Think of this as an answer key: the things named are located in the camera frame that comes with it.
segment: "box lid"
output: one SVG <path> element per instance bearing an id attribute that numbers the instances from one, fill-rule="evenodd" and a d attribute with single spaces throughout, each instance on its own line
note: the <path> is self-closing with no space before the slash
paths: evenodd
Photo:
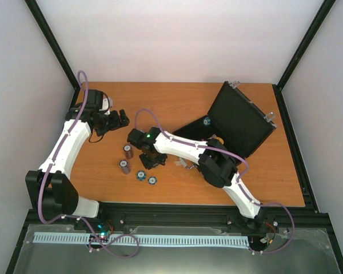
<path id="1" fill-rule="evenodd" d="M 224 82 L 208 117 L 239 156 L 247 158 L 276 129 L 276 125 L 237 87 Z"/>

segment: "open black box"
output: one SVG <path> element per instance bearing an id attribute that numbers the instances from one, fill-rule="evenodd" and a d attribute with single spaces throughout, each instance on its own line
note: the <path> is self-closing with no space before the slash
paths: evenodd
<path id="1" fill-rule="evenodd" d="M 264 114 L 234 84 L 224 82 L 207 115 L 173 134 L 192 140 L 207 140 L 215 134 L 224 140 L 227 150 L 246 159 L 277 128 L 273 117 L 273 113 Z"/>

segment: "white cable carrier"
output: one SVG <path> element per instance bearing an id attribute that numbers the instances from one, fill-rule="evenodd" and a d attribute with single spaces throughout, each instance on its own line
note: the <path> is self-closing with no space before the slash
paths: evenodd
<path id="1" fill-rule="evenodd" d="M 109 243 L 121 234 L 112 234 Z M 184 236 L 184 235 L 134 235 L 139 241 L 140 247 L 232 247 L 244 248 L 249 246 L 246 236 Z M 46 244 L 89 244 L 93 238 L 90 233 L 57 233 L 57 232 L 35 232 L 33 243 Z M 136 246 L 131 237 L 122 237 L 112 245 Z"/>

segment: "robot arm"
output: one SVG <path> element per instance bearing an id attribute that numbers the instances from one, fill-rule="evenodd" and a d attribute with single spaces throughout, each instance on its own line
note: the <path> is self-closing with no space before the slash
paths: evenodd
<path id="1" fill-rule="evenodd" d="M 205 146 L 220 148 L 225 147 L 216 139 L 208 142 L 195 141 L 172 135 L 166 131 L 160 132 L 159 128 L 151 128 L 147 133 L 133 129 L 127 141 L 142 150 L 140 159 L 145 168 L 150 169 L 158 164 L 165 164 L 166 154 L 175 155 L 192 161 L 198 165 L 199 171 L 211 185 L 222 188 L 236 203 L 240 214 L 254 219 L 261 208 L 254 203 L 260 202 L 254 198 L 240 179 L 233 158 L 217 151 L 208 150 Z"/>
<path id="2" fill-rule="evenodd" d="M 111 100 L 102 98 L 102 91 L 89 90 L 84 112 L 71 133 L 69 134 L 69 128 L 75 122 L 79 110 L 76 107 L 66 114 L 61 136 L 49 157 L 37 171 L 27 173 L 25 180 L 33 208 L 38 206 L 39 188 L 51 164 L 43 193 L 43 212 L 97 217 L 99 202 L 79 196 L 70 182 L 71 169 L 80 148 L 93 130 L 98 136 L 103 136 L 108 131 L 127 126 L 130 122 L 124 110 L 119 111 L 119 114 L 116 110 L 109 111 Z"/>

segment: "gray wall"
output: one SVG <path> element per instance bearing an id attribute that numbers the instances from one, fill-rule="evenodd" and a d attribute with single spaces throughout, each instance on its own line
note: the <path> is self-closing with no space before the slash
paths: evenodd
<path id="1" fill-rule="evenodd" d="M 0 1 L 0 273 L 28 208 L 28 170 L 46 159 L 71 87 L 24 1 Z"/>
<path id="2" fill-rule="evenodd" d="M 38 0 L 94 81 L 277 83 L 322 0 Z"/>
<path id="3" fill-rule="evenodd" d="M 343 253 L 343 1 L 327 19 L 283 91 L 320 211 Z"/>

